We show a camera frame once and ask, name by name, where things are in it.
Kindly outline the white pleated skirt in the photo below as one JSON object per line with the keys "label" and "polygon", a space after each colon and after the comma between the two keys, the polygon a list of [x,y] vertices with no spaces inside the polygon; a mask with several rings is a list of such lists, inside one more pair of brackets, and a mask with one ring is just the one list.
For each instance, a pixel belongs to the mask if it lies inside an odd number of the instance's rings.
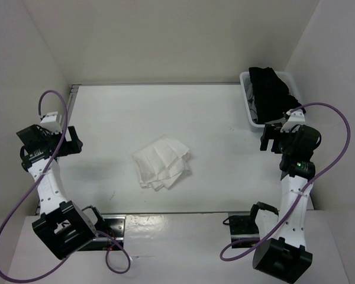
{"label": "white pleated skirt", "polygon": [[141,188],[170,189],[180,178],[190,174],[188,146],[166,134],[133,154]]}

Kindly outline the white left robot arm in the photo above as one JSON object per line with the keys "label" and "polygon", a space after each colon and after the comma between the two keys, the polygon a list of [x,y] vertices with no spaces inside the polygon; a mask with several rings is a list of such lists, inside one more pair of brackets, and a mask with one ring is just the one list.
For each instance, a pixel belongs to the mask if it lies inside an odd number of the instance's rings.
{"label": "white left robot arm", "polygon": [[71,140],[63,140],[56,157],[52,157],[62,135],[33,124],[19,132],[22,167],[37,185],[40,218],[32,223],[33,231],[48,249],[64,260],[95,237],[104,233],[106,222],[98,216],[88,217],[65,197],[57,158],[78,154],[83,143],[73,126],[67,128]]}

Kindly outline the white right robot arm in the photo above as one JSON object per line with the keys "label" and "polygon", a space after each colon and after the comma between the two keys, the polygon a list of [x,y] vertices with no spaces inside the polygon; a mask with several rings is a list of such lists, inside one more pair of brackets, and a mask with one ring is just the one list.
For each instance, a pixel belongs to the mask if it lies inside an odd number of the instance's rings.
{"label": "white right robot arm", "polygon": [[260,141],[261,151],[272,141],[271,151],[282,156],[282,199],[279,208],[262,202],[251,208],[247,225],[259,233],[262,241],[254,251],[253,268],[295,283],[312,264],[312,253],[306,250],[304,224],[312,189],[308,181],[315,175],[311,157],[320,144],[321,134],[306,125],[295,125],[288,131],[266,125]]}

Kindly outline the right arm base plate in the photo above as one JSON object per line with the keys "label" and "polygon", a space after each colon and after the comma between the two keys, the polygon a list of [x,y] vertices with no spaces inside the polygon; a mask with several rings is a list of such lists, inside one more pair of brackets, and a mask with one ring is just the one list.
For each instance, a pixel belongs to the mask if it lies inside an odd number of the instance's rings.
{"label": "right arm base plate", "polygon": [[231,243],[243,240],[233,244],[232,249],[249,249],[259,241],[259,230],[250,211],[231,212],[222,224],[229,228]]}

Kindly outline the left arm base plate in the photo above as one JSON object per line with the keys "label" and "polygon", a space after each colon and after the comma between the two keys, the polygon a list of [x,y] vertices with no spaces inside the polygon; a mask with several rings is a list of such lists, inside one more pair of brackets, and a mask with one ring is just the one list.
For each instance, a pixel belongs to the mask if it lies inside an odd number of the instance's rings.
{"label": "left arm base plate", "polygon": [[[121,246],[124,246],[126,216],[104,214],[102,217],[105,221],[105,225],[101,225],[99,230],[109,234],[112,238],[117,240]],[[107,251],[111,246],[111,240],[100,235],[98,238],[94,238],[90,243],[82,247],[79,251]]]}

